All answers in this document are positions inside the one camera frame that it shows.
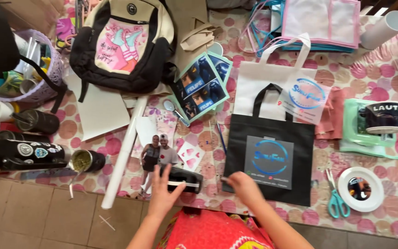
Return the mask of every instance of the black tote bag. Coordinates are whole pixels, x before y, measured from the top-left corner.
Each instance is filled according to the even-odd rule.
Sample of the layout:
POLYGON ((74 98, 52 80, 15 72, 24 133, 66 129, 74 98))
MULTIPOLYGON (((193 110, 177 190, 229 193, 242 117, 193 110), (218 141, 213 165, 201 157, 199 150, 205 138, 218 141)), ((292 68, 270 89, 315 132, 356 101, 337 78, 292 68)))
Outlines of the black tote bag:
MULTIPOLYGON (((228 177, 237 171, 244 172, 247 136, 270 137, 294 143, 291 189, 264 184, 259 184, 259 188, 267 200, 309 207, 315 126, 295 123, 289 113, 286 113, 285 121, 259 117, 260 105, 267 90, 281 93, 282 88, 275 84, 265 87, 254 101, 253 116, 231 116, 224 176, 228 177)), ((223 183, 222 189, 234 193, 228 184, 223 183)))

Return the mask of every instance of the wooden chair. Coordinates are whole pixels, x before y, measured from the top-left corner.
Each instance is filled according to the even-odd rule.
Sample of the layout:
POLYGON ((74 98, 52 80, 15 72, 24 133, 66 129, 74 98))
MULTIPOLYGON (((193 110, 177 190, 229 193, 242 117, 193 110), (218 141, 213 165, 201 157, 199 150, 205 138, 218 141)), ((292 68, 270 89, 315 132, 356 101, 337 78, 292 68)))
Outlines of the wooden chair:
MULTIPOLYGON (((379 0, 372 9, 370 9, 366 14, 367 15, 375 15, 381 8, 388 6, 392 2, 391 0, 379 0)), ((365 8, 366 6, 372 5, 372 0, 361 0, 360 2, 360 10, 365 8)), ((390 5, 390 7, 382 14, 386 15, 388 12, 398 10, 398 0, 390 5)))

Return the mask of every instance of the purple basket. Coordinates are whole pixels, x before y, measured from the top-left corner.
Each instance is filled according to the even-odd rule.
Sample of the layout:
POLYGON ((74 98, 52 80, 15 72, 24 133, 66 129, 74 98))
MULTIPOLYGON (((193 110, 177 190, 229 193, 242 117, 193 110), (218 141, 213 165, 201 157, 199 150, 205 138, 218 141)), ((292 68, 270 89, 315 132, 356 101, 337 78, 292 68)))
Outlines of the purple basket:
MULTIPOLYGON (((47 44, 50 47, 52 57, 50 58, 51 60, 50 60, 50 66, 47 70, 47 76, 56 85, 62 84, 62 71, 64 69, 64 65, 62 64, 61 61, 61 55, 53 47, 52 42, 50 42, 50 40, 41 32, 33 29, 19 31, 16 32, 16 34, 25 39, 26 41, 28 41, 30 37, 36 37, 38 41, 47 44)), ((28 93, 15 98, 4 98, 0 96, 0 101, 39 102, 42 100, 49 99, 55 94, 56 92, 52 90, 52 88, 50 88, 49 85, 47 85, 47 83, 44 80, 42 80, 39 84, 36 85, 35 88, 30 90, 28 93)))

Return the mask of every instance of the scissors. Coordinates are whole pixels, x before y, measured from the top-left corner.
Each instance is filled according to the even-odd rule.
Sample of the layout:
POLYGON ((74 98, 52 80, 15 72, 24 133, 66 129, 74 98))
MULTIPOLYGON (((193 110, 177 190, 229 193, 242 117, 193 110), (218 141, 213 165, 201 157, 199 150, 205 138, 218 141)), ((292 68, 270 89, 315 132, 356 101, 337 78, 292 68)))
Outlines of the scissors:
POLYGON ((326 176, 328 177, 329 187, 331 188, 331 199, 329 200, 328 204, 329 214, 334 218, 339 218, 339 213, 342 214, 343 217, 348 217, 351 210, 337 193, 333 173, 331 173, 330 169, 326 169, 325 171, 326 176))

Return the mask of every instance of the tiled floor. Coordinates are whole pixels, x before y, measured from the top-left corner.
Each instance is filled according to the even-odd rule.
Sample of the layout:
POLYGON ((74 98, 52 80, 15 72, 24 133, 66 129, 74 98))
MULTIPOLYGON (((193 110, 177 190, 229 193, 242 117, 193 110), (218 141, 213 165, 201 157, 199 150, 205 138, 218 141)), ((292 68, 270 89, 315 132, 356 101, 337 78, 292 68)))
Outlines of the tiled floor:
MULTIPOLYGON (((117 198, 101 209, 102 195, 69 192, 0 180, 0 249, 124 249, 148 210, 148 203, 117 198), (116 229, 113 231, 102 219, 116 229)), ((160 227, 155 247, 180 207, 160 227)), ((316 249, 398 249, 398 240, 306 225, 292 226, 316 249)))

